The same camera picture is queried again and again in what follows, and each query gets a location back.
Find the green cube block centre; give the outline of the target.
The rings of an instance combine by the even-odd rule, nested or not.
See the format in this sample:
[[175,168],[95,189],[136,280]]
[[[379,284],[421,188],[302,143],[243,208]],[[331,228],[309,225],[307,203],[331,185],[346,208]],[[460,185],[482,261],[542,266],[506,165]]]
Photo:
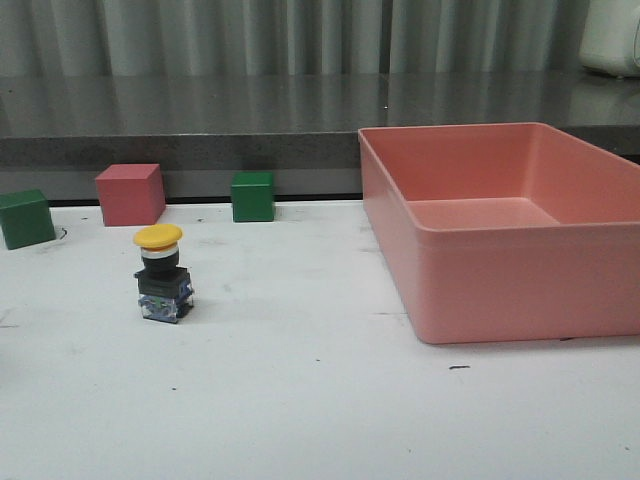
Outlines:
[[273,173],[236,173],[231,200],[234,222],[272,222],[275,218]]

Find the pink plastic bin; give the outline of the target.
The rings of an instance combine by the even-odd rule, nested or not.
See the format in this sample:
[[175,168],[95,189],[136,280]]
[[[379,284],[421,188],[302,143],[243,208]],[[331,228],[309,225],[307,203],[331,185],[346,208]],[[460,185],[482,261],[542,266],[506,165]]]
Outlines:
[[635,335],[639,168],[542,123],[364,128],[363,200],[430,344]]

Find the pink cube block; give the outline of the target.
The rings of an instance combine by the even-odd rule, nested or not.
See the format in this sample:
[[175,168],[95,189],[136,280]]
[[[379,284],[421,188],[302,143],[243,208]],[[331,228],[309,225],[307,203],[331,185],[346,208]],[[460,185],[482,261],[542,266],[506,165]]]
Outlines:
[[166,208],[159,164],[113,164],[95,184],[107,227],[153,225]]

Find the green cube block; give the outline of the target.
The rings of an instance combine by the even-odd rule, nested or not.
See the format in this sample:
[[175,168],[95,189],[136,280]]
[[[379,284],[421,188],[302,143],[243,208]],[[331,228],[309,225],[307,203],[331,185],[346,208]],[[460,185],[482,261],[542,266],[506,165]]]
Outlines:
[[231,200],[234,222],[272,222],[275,218],[273,173],[236,173]]
[[56,238],[48,200],[38,189],[1,195],[1,230],[9,250]]

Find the white appliance in background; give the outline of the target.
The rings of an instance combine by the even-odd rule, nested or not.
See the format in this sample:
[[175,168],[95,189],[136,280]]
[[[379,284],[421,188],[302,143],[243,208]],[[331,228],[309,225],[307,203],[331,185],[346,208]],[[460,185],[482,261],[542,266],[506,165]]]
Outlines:
[[639,2],[591,0],[579,60],[592,71],[614,77],[638,77]]

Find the green cube block left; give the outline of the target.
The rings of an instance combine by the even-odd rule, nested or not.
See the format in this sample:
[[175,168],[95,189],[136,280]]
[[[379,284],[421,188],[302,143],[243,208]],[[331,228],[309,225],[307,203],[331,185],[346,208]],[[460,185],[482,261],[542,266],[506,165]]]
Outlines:
[[48,200],[38,189],[1,195],[1,230],[9,250],[56,238]]

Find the yellow mushroom push button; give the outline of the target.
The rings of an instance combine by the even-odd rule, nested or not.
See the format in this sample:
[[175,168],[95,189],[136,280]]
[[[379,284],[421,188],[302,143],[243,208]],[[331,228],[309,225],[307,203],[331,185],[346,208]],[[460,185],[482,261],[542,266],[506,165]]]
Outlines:
[[187,268],[179,266],[182,236],[182,229],[174,224],[155,224],[133,237],[144,266],[134,278],[145,319],[177,324],[193,308],[191,276]]

